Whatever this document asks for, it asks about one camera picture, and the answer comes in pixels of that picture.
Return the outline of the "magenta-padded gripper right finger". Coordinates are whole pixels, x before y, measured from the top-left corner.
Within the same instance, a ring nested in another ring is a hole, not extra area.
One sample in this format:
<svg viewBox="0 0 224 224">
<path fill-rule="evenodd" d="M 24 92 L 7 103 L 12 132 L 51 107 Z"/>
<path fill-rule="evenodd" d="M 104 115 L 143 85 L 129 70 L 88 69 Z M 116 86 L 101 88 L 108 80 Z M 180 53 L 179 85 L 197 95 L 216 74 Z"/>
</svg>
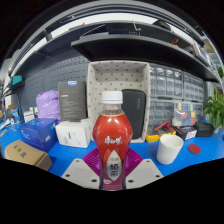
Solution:
<svg viewBox="0 0 224 224">
<path fill-rule="evenodd" d="M 163 177 L 151 159 L 143 159 L 133 149 L 129 149 L 124 160 L 124 182 L 126 189 L 146 186 Z"/>
</svg>

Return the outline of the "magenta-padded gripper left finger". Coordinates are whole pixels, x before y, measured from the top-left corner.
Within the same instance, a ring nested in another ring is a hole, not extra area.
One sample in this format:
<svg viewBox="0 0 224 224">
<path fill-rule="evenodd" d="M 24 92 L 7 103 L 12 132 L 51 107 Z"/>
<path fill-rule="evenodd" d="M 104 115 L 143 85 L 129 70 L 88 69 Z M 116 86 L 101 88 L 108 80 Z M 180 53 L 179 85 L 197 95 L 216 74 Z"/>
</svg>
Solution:
<svg viewBox="0 0 224 224">
<path fill-rule="evenodd" d="M 92 149 L 83 159 L 75 158 L 62 178 L 76 185 L 90 189 L 101 188 L 102 165 L 97 148 Z"/>
</svg>

